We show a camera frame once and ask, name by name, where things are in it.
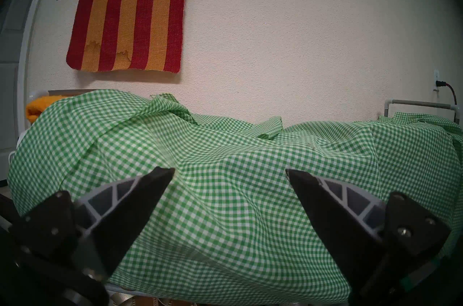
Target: metal rack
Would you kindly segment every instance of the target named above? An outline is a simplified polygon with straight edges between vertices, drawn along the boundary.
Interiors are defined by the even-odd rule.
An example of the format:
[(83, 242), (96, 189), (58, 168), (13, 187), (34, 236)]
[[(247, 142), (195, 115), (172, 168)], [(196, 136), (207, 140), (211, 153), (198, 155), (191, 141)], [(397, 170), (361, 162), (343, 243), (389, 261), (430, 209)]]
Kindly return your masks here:
[(410, 106), (433, 107), (441, 109), (450, 109), (455, 111), (455, 123), (460, 124), (460, 107), (458, 104), (443, 104), (433, 102), (421, 102), (419, 100), (402, 100), (402, 99), (387, 99), (384, 102), (384, 116), (389, 114), (389, 104), (408, 104)]

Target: checkered pattern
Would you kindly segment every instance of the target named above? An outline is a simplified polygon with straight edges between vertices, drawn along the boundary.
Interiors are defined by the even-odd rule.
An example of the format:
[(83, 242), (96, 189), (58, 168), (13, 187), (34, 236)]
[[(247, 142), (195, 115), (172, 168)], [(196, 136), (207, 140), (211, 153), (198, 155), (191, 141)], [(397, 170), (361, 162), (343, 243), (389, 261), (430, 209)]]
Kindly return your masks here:
[(172, 95), (96, 90), (54, 103), (21, 143), (9, 185), (23, 214), (59, 189), (176, 173), (111, 281), (221, 305), (345, 301), (349, 287), (312, 229), (284, 170), (306, 170), (383, 200), (404, 192), (462, 226), (462, 130), (426, 114), (371, 122), (280, 118), (254, 125), (190, 113)]

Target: red stripe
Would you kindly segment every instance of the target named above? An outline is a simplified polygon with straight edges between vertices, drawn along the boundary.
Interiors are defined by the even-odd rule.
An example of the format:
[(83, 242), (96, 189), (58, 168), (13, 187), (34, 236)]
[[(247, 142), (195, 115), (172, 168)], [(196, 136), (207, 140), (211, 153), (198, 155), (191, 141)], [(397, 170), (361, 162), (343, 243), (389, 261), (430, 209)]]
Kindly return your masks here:
[(98, 71), (112, 70), (117, 52), (120, 4), (122, 0), (108, 0), (99, 53)]
[(69, 43), (66, 62), (69, 67), (79, 70), (82, 68), (85, 40), (87, 39), (88, 21), (92, 11), (93, 0), (79, 0), (72, 27), (71, 42)]
[(178, 73), (182, 59), (183, 8), (185, 0), (170, 0), (169, 30), (164, 70)]
[(144, 70), (148, 63), (152, 9), (153, 0), (137, 0), (135, 28), (133, 31), (133, 53), (129, 68)]

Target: power cord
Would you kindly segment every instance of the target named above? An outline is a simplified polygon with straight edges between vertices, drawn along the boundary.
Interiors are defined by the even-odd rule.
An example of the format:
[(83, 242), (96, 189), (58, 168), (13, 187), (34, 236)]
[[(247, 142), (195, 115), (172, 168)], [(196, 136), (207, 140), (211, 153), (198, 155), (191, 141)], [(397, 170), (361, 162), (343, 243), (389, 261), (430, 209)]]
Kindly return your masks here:
[(444, 82), (444, 81), (436, 81), (436, 87), (449, 87), (450, 90), (452, 91), (452, 94), (453, 94), (453, 100), (455, 102), (455, 105), (457, 104), (456, 102), (456, 95), (455, 95), (455, 91), (453, 90), (452, 86), (449, 85), (448, 83)]

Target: textured white wall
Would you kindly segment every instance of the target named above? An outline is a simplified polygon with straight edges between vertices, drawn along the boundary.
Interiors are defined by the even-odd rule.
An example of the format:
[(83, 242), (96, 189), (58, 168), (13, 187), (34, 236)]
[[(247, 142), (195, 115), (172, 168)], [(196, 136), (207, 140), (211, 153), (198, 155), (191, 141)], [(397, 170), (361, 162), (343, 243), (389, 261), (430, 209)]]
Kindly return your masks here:
[[(182, 71), (87, 73), (65, 57), (78, 0), (40, 0), (28, 90), (173, 93), (191, 111), (258, 122), (367, 120), (386, 98), (463, 98), (463, 24), (453, 0), (186, 0)], [(452, 117), (449, 111), (397, 107)]]

